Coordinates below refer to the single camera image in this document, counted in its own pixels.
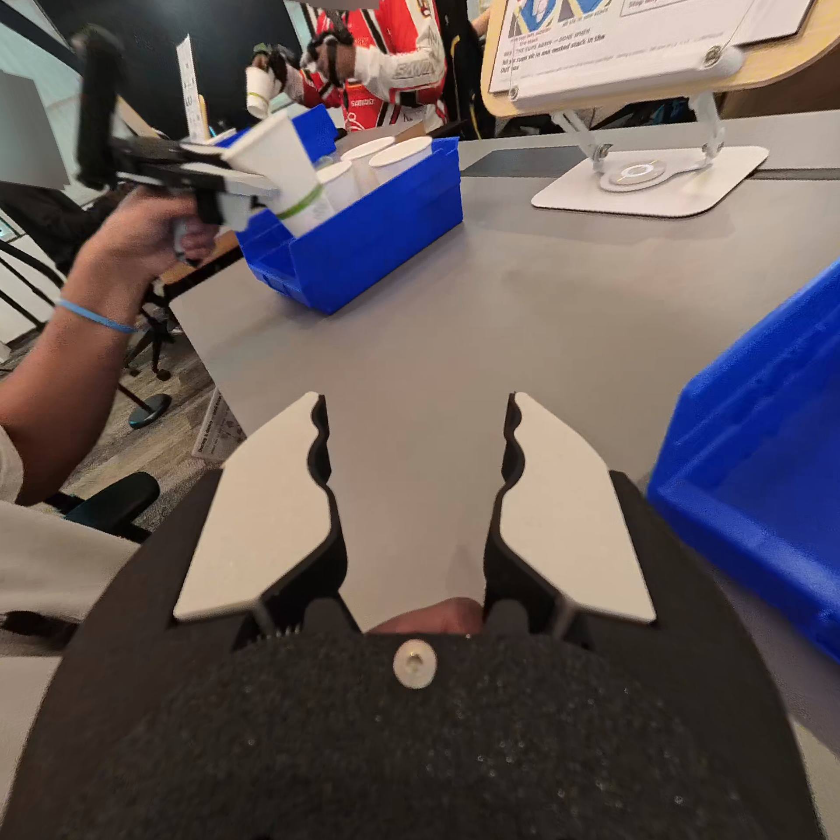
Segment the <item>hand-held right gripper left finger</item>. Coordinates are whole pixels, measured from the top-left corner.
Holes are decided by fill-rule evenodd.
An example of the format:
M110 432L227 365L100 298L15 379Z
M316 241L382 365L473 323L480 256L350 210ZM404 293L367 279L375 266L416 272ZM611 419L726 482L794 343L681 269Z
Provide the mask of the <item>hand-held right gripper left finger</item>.
M348 570L329 487L326 399L306 392L227 459L175 602L179 623L246 614L263 634L302 627Z

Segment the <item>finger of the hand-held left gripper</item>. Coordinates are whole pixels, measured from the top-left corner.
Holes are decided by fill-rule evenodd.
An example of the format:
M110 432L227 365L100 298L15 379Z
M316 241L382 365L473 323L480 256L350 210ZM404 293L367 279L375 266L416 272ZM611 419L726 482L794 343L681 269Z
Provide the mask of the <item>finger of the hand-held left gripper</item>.
M186 154L199 157L220 156L238 138L235 129L229 129L206 141L183 139L179 147Z
M243 232L252 216L271 209L280 196L280 189L269 178L247 172L226 172L224 189L217 194L217 205L223 225Z

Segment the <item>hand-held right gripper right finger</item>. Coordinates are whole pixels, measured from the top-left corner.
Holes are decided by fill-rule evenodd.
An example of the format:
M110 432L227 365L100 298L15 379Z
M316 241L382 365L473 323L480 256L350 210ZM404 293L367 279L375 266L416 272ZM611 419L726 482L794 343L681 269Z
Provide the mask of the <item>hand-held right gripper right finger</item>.
M654 602L603 458L525 392L509 395L503 436L502 487L484 551L486 616L511 602L531 634L555 637L580 615L653 624Z

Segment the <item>white paper cup green band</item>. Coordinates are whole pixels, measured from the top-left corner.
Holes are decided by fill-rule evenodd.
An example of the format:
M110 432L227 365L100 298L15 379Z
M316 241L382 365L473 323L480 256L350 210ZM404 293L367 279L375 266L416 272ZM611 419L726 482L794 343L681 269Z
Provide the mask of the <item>white paper cup green band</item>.
M306 235L336 214L285 112L272 114L232 143L222 160L238 172L272 182L275 193L266 206L293 237Z

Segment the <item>blue plastic bin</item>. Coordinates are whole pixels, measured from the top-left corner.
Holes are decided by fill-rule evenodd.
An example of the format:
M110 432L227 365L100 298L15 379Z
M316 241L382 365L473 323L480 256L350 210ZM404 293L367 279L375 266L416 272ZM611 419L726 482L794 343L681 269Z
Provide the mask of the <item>blue plastic bin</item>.
M328 111L317 106L290 117L275 112L223 146L213 162L240 172L268 175L280 169L313 169L336 151L337 130Z
M463 222L459 142L433 140L423 161L295 238L269 210L237 233L255 277L333 314Z
M686 384L647 498L838 661L838 261Z

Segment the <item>set of white paper cups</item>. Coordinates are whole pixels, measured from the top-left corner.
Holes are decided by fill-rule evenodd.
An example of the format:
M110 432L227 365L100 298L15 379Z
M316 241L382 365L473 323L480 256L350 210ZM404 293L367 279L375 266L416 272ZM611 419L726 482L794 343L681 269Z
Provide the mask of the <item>set of white paper cups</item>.
M340 213L398 175L424 161L433 151L427 135L397 142L392 136L362 143L318 169L318 178L335 213Z

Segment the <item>person's left forearm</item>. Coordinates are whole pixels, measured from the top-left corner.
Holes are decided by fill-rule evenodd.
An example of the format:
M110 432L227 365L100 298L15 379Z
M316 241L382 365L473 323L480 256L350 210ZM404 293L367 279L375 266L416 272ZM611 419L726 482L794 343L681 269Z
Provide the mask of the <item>person's left forearm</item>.
M46 501L89 455L109 419L128 342L126 332L58 306L2 380L2 430L21 468L12 501Z

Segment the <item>person's left hand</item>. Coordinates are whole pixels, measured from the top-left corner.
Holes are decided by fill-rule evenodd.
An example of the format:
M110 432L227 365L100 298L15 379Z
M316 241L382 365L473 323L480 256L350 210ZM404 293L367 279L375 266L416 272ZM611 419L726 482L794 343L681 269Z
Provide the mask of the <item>person's left hand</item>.
M208 257L217 232L196 214L192 194L136 187L82 246L60 298L134 326L152 282L182 257ZM104 329L61 308L52 321Z

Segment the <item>person's right hand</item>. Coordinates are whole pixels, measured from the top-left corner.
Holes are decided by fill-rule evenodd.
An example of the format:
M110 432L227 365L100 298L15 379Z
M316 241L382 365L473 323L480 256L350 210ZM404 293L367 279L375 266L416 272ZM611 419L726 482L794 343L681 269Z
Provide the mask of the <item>person's right hand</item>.
M374 626L368 634L472 636L483 626L483 606L459 596L394 616Z

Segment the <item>wooden board document stand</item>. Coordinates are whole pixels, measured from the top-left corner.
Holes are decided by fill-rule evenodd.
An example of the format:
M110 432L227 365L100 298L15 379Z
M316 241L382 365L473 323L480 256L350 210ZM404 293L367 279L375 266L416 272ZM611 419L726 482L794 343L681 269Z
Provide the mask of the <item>wooden board document stand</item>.
M151 127L121 96L117 96L116 117L133 136L160 140L163 134Z

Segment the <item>white paper sign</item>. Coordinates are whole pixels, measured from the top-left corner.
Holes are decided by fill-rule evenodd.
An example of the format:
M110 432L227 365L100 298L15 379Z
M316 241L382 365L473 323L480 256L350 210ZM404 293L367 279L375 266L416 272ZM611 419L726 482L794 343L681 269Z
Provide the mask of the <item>white paper sign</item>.
M201 143L205 140L203 112L197 88L192 41L189 35L177 45L175 51L182 87L187 136L190 141Z

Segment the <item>black tripod stand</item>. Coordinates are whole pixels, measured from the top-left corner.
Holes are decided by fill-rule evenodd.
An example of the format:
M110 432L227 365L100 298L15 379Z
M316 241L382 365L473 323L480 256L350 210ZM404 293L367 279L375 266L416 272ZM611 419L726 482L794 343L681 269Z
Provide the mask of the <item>black tripod stand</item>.
M24 250L10 245L8 242L1 241L1 265L8 272L14 275L24 286L38 299L42 300L48 307L55 309L57 301L47 296L39 287L34 285L27 279L17 268L12 266L10 260L15 260L32 270L38 272L46 279L51 281L59 290L63 289L65 281L62 277L50 268L46 263L30 255ZM4 290L1 291L1 299L4 304L15 310L19 315L29 320L37 333L41 333L46 326L45 321L40 321L36 316L23 307L16 299L10 297ZM168 395L154 395L148 400L143 400L137 395L133 394L122 384L118 385L118 390L124 396L128 397L137 407L129 416L129 425L133 429L140 429L147 427L162 417L172 404L172 398Z

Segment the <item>blue wristband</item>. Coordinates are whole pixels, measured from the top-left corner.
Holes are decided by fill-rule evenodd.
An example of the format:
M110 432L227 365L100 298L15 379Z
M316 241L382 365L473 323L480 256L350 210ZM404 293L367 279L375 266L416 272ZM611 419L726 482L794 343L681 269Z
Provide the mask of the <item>blue wristband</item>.
M84 308L73 301L64 299L63 297L56 302L56 308L64 309L78 316L80 319L84 319L88 322L95 323L98 326L101 326L105 329L109 329L116 333L133 335L137 332L137 329L133 325L112 320L95 311Z

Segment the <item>instruction sheet on stand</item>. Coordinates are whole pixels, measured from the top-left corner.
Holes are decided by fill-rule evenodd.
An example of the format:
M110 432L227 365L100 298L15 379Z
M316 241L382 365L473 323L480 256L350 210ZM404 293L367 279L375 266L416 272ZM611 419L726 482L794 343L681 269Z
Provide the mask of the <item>instruction sheet on stand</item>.
M689 107L707 130L699 148L612 151L595 137L575 110L552 111L552 121L583 151L581 162L531 200L533 207L590 214L683 218L703 214L752 174L769 155L756 145L726 147L726 131L712 89L736 74L743 51L730 45L688 46L620 55L597 70L555 70L516 79L509 98L525 108L586 101L607 94L639 93L675 87L689 96Z

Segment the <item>tan cardboard box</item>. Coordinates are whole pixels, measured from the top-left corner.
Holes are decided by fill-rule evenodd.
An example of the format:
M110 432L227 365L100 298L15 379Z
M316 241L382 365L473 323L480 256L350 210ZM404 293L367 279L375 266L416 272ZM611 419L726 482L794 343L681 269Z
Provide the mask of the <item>tan cardboard box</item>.
M724 119L746 119L838 109L838 75L806 69L767 87L726 94L720 113Z

